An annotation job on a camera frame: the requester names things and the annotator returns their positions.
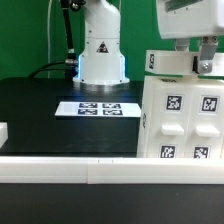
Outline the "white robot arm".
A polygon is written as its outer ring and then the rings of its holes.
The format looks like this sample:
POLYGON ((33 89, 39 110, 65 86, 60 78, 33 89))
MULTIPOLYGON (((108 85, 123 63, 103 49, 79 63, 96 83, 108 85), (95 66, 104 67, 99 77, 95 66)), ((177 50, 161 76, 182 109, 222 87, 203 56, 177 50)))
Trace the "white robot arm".
MULTIPOLYGON (((77 86, 110 89, 129 83, 120 52, 119 10, 107 0, 59 0, 63 11, 70 78, 77 86), (75 54, 69 12, 85 10, 85 48, 75 54)), ((148 50, 145 70, 163 75, 224 76, 224 0, 155 0, 160 37, 173 51, 148 50)))

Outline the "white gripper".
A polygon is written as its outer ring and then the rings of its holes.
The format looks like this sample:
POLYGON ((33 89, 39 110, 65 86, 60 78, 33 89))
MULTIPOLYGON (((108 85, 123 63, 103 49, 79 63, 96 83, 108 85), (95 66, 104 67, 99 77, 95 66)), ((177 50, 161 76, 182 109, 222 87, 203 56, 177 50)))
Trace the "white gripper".
POLYGON ((202 37, 194 71, 211 73, 217 36, 224 36, 224 0, 156 0, 156 10, 161 38, 176 39, 176 51, 188 52, 188 38, 202 37))

